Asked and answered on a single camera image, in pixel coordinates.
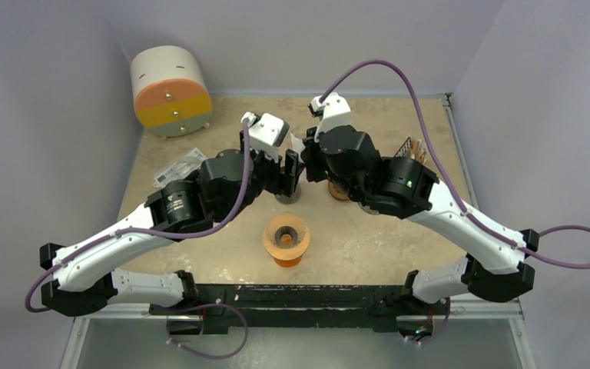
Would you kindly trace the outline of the grey glass carafe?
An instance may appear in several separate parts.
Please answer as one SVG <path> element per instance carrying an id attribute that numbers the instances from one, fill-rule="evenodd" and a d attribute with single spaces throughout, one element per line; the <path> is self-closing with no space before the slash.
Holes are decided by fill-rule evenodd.
<path id="1" fill-rule="evenodd" d="M 292 195 L 286 196 L 285 194 L 274 195 L 275 199 L 281 204 L 294 204 L 296 203 L 301 197 L 302 191 L 301 187 L 297 186 Z"/>

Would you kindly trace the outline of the clear ribbed glass dripper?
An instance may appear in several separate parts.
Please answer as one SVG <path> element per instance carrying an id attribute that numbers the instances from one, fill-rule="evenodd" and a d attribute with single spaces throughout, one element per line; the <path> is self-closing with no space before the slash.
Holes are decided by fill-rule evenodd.
<path id="1" fill-rule="evenodd" d="M 264 231 L 268 241 L 280 249 L 298 246 L 307 234 L 304 221 L 293 213 L 286 212 L 274 217 Z"/>

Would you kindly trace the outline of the orange glass carafe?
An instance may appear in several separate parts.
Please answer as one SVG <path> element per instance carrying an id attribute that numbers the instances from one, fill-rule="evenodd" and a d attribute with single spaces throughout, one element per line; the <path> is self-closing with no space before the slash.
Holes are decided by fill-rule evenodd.
<path id="1" fill-rule="evenodd" d="M 277 265 L 279 265 L 283 268 L 291 268 L 291 267 L 298 265 L 301 262 L 302 258 L 303 258 L 303 256 L 301 255 L 297 258 L 293 258 L 293 259 L 289 259 L 289 260 L 280 259 L 280 258 L 273 258 L 273 260 Z"/>

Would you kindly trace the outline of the clear plastic filter packet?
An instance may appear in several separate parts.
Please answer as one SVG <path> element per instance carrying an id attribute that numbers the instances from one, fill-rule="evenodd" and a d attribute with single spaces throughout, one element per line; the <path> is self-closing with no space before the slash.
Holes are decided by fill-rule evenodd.
<path id="1" fill-rule="evenodd" d="M 171 181 L 186 178 L 207 160 L 207 156 L 198 148 L 191 148 L 169 165 L 157 172 L 153 177 L 153 186 L 162 188 Z"/>

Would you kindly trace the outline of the white paper coffee filter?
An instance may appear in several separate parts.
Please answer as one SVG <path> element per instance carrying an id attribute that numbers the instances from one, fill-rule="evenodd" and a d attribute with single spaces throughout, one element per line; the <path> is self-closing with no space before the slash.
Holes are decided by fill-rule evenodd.
<path id="1" fill-rule="evenodd" d="M 303 163 L 303 151 L 305 150 L 305 144 L 303 143 L 303 139 L 298 138 L 294 134 L 290 134 L 291 146 L 292 150 L 298 154 L 298 161 Z"/>

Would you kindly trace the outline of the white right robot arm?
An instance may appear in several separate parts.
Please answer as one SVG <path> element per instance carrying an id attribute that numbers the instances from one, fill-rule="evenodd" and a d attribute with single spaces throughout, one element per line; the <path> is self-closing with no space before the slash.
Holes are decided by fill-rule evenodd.
<path id="1" fill-rule="evenodd" d="M 406 219 L 440 234 L 466 252 L 443 268 L 409 272 L 400 301 L 418 313 L 442 298 L 470 293 L 508 302 L 534 287 L 535 269 L 522 248 L 536 250 L 539 235 L 514 231 L 488 217 L 482 223 L 514 241 L 510 246 L 474 225 L 452 198 L 447 184 L 413 158 L 383 157 L 371 137 L 350 125 L 318 134 L 307 129 L 301 157 L 308 181 L 327 180 L 351 201 L 378 214 Z"/>

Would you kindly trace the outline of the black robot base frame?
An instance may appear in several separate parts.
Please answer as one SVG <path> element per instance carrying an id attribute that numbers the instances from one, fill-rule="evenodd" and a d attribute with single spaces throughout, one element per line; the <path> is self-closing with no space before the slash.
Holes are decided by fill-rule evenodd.
<path id="1" fill-rule="evenodd" d="M 170 307 L 152 303 L 151 315 L 193 315 L 204 334 L 231 327 L 363 328 L 377 333 L 428 337 L 433 318 L 448 312 L 448 298 L 434 304 L 413 297 L 403 285 L 198 284 L 185 280 L 183 299 Z"/>

